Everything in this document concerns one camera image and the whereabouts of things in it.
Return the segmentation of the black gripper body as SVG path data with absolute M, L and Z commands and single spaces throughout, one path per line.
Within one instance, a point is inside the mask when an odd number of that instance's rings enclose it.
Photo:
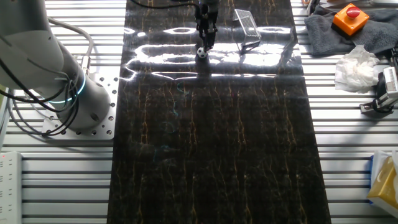
M 218 18 L 218 2 L 199 2 L 199 7 L 195 16 L 197 30 L 204 34 L 213 32 Z

